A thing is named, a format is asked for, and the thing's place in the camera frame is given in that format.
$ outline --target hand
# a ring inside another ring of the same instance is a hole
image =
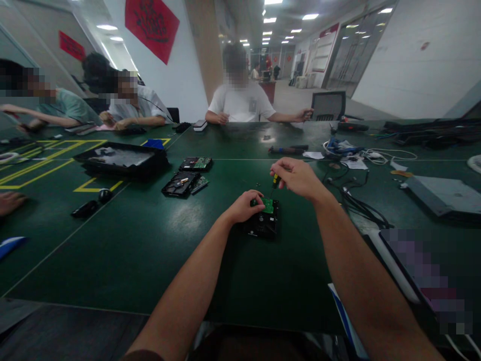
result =
[[[319,178],[314,174],[311,166],[303,160],[281,158],[271,167],[271,176],[277,174],[282,178],[279,189],[287,188],[295,194],[313,201],[323,201],[332,194],[324,187]]]
[[[230,117],[229,114],[225,114],[221,112],[217,116],[217,119],[215,120],[215,124],[225,125],[227,122],[229,122],[229,117]]]
[[[121,121],[115,123],[115,130],[127,129],[130,124],[132,124],[132,118],[122,119]]]
[[[296,118],[294,119],[295,123],[302,123],[306,120],[311,119],[311,115],[314,112],[314,109],[307,108],[301,110],[299,113],[296,114]]]
[[[28,109],[18,107],[16,105],[12,105],[12,104],[0,105],[0,110],[2,112],[7,113],[7,114],[27,114],[28,111],[29,111]]]
[[[104,123],[105,125],[109,127],[114,126],[114,116],[110,114],[108,111],[103,111],[102,113],[100,113],[99,117],[102,123]]]
[[[262,211],[266,206],[261,201],[264,195],[255,190],[244,192],[237,200],[224,212],[222,217],[225,217],[231,224],[242,223],[247,221],[254,214]],[[256,200],[257,206],[251,207],[251,201]]]
[[[0,194],[0,217],[4,217],[12,213],[20,207],[27,197],[21,193],[7,192]]]

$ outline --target computer mouse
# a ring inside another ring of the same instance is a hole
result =
[[[112,199],[112,192],[108,188],[102,188],[99,192],[99,202],[102,204],[106,204],[109,200]]]

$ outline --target chair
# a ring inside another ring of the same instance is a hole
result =
[[[343,116],[348,118],[364,120],[352,115],[345,114],[346,111],[346,92],[321,92],[312,94],[312,114],[313,121],[337,121],[342,120]]]
[[[172,121],[176,124],[180,123],[179,108],[167,108],[172,117]]]

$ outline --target black case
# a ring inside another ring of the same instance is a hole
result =
[[[121,165],[105,164],[102,162],[89,160],[92,157],[98,157],[95,150],[98,148],[111,147],[122,150],[132,150],[138,153],[153,153],[153,156],[145,160],[139,165],[131,165],[124,167]],[[167,160],[167,153],[164,149],[142,147],[139,145],[123,144],[107,142],[94,149],[80,153],[74,157],[77,162],[82,164],[88,174],[106,174],[113,176],[122,176],[127,178],[135,178],[139,180],[148,179],[163,170],[169,168],[170,164]]]
[[[181,179],[189,178],[187,182],[179,185]],[[166,196],[185,198],[190,194],[192,187],[200,178],[197,172],[177,172],[174,177],[162,188],[162,193]]]

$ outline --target screwdriver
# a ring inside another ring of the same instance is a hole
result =
[[[274,189],[277,188],[280,181],[281,181],[281,177],[279,177],[276,173],[274,173],[274,180],[272,182],[272,191],[271,191],[271,195],[269,196],[269,199],[272,199],[272,192],[274,191]]]

